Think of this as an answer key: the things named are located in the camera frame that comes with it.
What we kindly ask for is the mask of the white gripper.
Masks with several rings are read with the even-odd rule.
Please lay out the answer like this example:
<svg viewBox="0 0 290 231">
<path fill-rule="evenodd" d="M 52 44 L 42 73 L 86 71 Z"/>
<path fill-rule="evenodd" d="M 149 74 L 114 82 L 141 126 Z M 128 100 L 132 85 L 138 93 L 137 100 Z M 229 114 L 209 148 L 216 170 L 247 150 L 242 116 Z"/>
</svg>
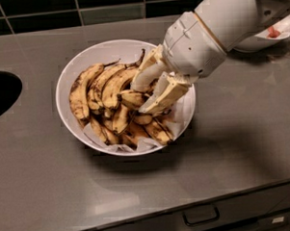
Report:
<svg viewBox="0 0 290 231">
<path fill-rule="evenodd" d="M 190 83 L 209 76 L 225 58 L 225 50 L 198 16 L 192 12 L 180 15 L 168 28 L 163 48 L 159 44 L 148 52 L 132 80 L 132 90 L 145 91 L 161 76 L 138 111 L 154 115 L 167 109 L 188 92 Z M 177 75 L 164 72 L 164 59 Z"/>
</svg>

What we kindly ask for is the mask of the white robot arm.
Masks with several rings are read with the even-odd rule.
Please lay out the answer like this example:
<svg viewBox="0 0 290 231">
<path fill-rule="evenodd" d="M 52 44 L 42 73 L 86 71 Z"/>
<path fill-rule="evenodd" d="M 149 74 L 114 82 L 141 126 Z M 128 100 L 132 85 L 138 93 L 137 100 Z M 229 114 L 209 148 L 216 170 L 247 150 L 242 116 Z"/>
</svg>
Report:
<svg viewBox="0 0 290 231">
<path fill-rule="evenodd" d="M 156 114 L 183 96 L 200 77 L 221 65 L 227 52 L 290 14 L 290 0 L 203 0 L 168 28 L 163 43 L 131 88 L 143 90 L 158 79 L 150 98 L 139 108 Z"/>
</svg>

